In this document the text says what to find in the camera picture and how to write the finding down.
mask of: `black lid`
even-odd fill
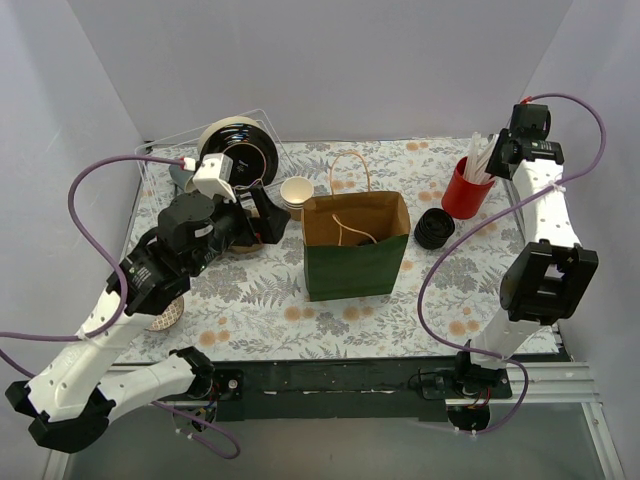
[[[430,208],[418,220],[413,235],[421,247],[435,250],[442,247],[455,230],[451,215],[441,208]]]

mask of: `black plate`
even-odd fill
[[[267,161],[262,183],[269,185],[278,173],[278,150],[269,134],[253,125],[232,123],[217,130],[202,146],[200,161],[210,153],[225,152],[233,160],[229,183],[234,187],[250,185],[260,178],[264,170],[262,155],[256,148]]]

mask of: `white wall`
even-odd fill
[[[264,108],[286,139],[494,131],[570,0],[70,0],[148,139]]]
[[[109,273],[69,219],[66,195],[92,161],[131,152],[139,135],[65,0],[0,2],[0,330],[71,334]],[[80,214],[121,251],[137,185],[133,165],[98,172],[81,187]],[[52,344],[0,340],[37,371]],[[21,376],[0,362],[2,392]],[[29,421],[0,398],[0,477],[40,478],[48,451]]]
[[[604,413],[627,478],[640,478],[640,4],[576,0],[536,70],[527,93],[574,93],[603,116],[609,143],[590,177],[568,187],[571,220],[600,267],[578,311],[561,324],[568,347],[592,366]],[[590,162],[597,129],[588,114],[550,101],[552,135],[568,170]]]

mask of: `red pen holder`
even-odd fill
[[[496,183],[495,180],[484,185],[467,182],[462,177],[466,164],[467,157],[462,158],[458,162],[451,176],[447,191],[442,197],[443,210],[453,218],[460,220],[467,220],[478,213],[487,193],[489,193],[493,184]]]

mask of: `bag handle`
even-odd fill
[[[341,247],[342,246],[342,229],[344,228],[345,230],[349,230],[350,232],[353,233],[359,233],[360,235],[364,235],[366,237],[369,237],[373,243],[378,243],[378,241],[373,238],[373,235],[369,235],[367,232],[363,232],[362,230],[356,230],[355,228],[351,228],[351,227],[347,227],[346,225],[343,225],[340,222],[340,218],[334,213],[333,215],[331,215],[333,217],[334,222],[336,222],[338,224],[338,226],[340,227],[340,237],[338,237],[338,246]]]
[[[355,155],[360,159],[360,161],[362,162],[362,165],[364,165],[364,171],[367,174],[367,191],[370,192],[371,191],[371,175],[369,174],[369,167],[367,166],[367,161],[364,159],[362,155],[360,155],[355,150],[350,150],[348,152],[343,152],[340,155],[338,155],[333,161],[333,163],[331,164],[331,168],[329,169],[329,188],[331,188],[331,196],[335,195],[335,193],[333,192],[333,167],[336,166],[338,159],[345,155]]]

